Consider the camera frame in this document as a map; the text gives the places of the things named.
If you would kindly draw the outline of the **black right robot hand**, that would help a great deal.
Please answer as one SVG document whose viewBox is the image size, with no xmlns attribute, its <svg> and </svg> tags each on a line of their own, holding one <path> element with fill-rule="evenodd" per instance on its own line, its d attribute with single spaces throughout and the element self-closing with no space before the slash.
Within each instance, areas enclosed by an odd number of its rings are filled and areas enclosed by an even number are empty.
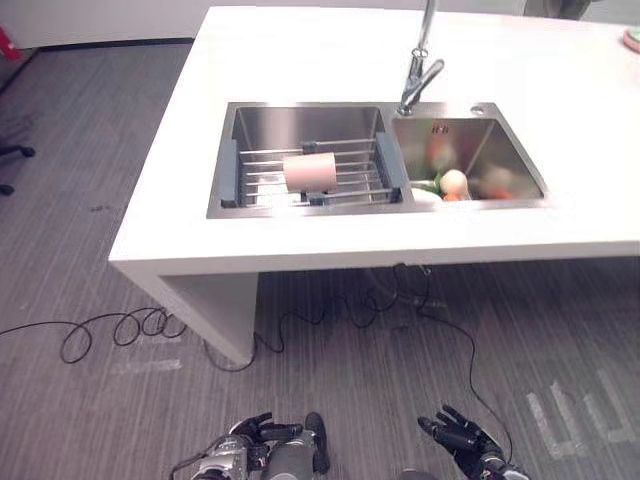
<svg viewBox="0 0 640 480">
<path fill-rule="evenodd" d="M 501 446 L 477 423 L 443 404 L 435 418 L 419 416 L 419 427 L 453 458 L 467 479 L 497 479 L 506 467 Z"/>
</svg>

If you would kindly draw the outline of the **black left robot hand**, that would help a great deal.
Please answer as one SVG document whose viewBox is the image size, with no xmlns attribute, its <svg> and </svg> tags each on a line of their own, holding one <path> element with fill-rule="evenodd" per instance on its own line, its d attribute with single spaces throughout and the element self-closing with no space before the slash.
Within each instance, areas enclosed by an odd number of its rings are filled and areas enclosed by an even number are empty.
<svg viewBox="0 0 640 480">
<path fill-rule="evenodd" d="M 300 423 L 274 423 L 271 412 L 246 418 L 236 423 L 229 431 L 230 435 L 244 435 L 254 443 L 271 441 L 290 441 L 303 432 Z"/>
</svg>

